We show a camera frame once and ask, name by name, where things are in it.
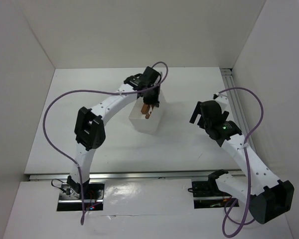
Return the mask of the brown wood block long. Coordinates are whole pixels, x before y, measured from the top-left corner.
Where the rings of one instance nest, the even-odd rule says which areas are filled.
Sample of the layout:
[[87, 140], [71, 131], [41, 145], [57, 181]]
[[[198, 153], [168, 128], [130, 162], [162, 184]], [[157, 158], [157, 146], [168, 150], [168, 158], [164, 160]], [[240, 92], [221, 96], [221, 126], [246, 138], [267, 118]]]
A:
[[143, 104], [142, 108], [141, 108], [141, 113], [143, 115], [148, 115], [150, 111], [150, 105], [147, 104]]

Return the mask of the white cardboard box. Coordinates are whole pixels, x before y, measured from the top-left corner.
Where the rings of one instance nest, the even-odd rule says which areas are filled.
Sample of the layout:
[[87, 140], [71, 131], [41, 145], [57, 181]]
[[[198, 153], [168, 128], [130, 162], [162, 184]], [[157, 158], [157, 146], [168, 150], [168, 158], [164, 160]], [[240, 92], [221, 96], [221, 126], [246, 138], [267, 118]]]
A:
[[145, 115], [141, 113], [143, 106], [143, 98], [138, 98], [133, 105], [133, 108], [129, 115], [129, 121], [136, 131], [152, 134], [158, 129], [159, 123], [162, 119], [167, 103], [162, 90], [160, 89], [159, 95], [160, 105], [159, 108], [152, 107], [150, 105], [150, 111], [152, 111], [149, 119], [145, 119]]

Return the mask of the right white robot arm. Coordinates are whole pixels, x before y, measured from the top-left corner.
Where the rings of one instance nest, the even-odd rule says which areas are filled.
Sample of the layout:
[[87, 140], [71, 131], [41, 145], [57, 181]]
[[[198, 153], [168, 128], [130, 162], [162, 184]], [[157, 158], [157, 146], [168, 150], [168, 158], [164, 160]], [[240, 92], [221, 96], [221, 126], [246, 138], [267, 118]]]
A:
[[239, 127], [227, 117], [227, 100], [197, 102], [190, 123], [197, 123], [221, 149], [227, 152], [247, 177], [243, 183], [221, 169], [208, 175], [203, 186], [192, 186], [204, 196], [229, 194], [248, 206], [252, 217], [265, 224], [291, 209], [295, 188], [282, 181], [245, 142]]

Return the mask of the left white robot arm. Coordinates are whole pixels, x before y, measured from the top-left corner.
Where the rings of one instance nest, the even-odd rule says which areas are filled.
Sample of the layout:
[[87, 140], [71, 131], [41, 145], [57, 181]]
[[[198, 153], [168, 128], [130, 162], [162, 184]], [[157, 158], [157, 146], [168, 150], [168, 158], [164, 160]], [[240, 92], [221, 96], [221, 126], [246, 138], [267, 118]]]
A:
[[99, 104], [78, 111], [75, 124], [75, 166], [67, 178], [67, 184], [80, 197], [88, 190], [93, 157], [106, 139], [105, 126], [108, 121], [128, 104], [138, 98], [151, 95], [158, 100], [159, 86], [151, 88], [161, 80], [161, 73], [147, 66], [143, 73], [127, 77], [120, 87]]

